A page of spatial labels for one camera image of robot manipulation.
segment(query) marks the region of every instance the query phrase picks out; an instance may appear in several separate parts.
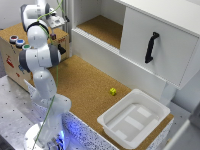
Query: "white tray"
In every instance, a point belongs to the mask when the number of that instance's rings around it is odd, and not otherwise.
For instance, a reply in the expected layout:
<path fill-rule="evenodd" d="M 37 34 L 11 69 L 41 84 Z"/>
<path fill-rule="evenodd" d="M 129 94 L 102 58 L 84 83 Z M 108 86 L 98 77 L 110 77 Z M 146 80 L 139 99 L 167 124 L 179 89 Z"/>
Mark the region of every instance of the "white tray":
<path fill-rule="evenodd" d="M 169 113 L 169 108 L 135 89 L 97 120 L 118 144 L 135 149 Z"/>

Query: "dish tub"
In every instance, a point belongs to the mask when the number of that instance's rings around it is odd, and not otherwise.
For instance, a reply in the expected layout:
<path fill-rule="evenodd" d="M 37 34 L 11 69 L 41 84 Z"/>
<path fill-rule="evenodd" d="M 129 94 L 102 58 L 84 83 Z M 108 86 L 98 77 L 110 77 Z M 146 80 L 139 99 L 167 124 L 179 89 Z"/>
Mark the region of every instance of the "dish tub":
<path fill-rule="evenodd" d="M 105 133 L 126 149 L 137 148 L 170 113 L 144 92 L 135 89 L 98 117 Z"/>

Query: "yellow object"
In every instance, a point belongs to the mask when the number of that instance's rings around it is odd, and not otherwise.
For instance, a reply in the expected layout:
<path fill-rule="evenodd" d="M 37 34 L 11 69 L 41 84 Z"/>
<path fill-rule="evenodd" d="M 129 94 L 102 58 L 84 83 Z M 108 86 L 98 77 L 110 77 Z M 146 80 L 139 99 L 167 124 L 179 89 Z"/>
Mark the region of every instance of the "yellow object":
<path fill-rule="evenodd" d="M 112 96 L 115 96 L 116 95 L 116 89 L 114 89 L 114 88 L 110 89 L 110 94 Z"/>

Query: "white tabletop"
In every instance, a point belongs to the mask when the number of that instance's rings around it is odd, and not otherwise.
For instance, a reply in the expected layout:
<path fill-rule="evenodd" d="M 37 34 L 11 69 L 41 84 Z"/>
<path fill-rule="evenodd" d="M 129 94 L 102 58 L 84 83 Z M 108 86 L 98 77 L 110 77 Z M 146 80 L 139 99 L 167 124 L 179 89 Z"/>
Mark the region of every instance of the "white tabletop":
<path fill-rule="evenodd" d="M 200 6 L 186 0 L 115 0 L 200 37 Z"/>

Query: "brown box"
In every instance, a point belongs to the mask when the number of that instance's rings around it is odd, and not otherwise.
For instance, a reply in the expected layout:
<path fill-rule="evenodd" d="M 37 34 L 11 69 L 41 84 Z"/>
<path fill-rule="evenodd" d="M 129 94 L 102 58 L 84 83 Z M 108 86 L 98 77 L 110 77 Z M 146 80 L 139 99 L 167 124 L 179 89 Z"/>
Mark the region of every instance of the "brown box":
<path fill-rule="evenodd" d="M 69 57 L 69 35 L 61 29 L 55 29 L 57 39 L 53 41 L 55 46 L 61 44 L 66 50 L 66 53 L 61 56 L 61 61 Z M 24 79 L 27 81 L 32 80 L 32 73 L 25 71 L 19 64 L 18 56 L 22 49 L 16 48 L 16 45 L 10 44 L 9 38 L 12 35 L 17 35 L 19 39 L 25 40 L 28 44 L 26 32 L 24 32 L 22 24 L 17 24 L 12 27 L 0 31 L 0 51 L 5 67 L 6 74 L 16 81 L 25 90 L 28 90 Z"/>

